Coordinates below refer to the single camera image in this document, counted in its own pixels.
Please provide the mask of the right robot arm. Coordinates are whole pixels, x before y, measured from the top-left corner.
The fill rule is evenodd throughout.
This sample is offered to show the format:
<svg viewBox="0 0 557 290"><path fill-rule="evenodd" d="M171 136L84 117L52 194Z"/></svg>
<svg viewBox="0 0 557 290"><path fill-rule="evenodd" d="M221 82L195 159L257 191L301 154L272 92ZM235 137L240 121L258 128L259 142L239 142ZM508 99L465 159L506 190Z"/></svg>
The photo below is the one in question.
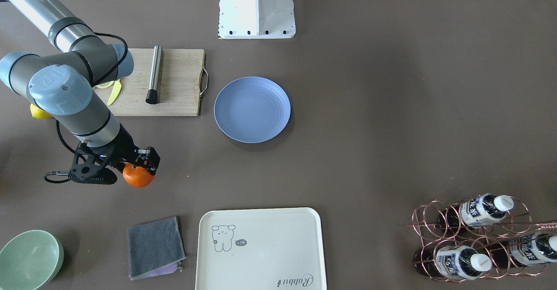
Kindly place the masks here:
<svg viewBox="0 0 557 290"><path fill-rule="evenodd" d="M125 42L105 43L59 0L6 0L32 22L60 54L12 52L1 60L1 80L12 92L52 115L78 139L68 170L78 183L112 184L130 163L155 175L161 158L133 138L94 92L98 84L131 75Z"/></svg>

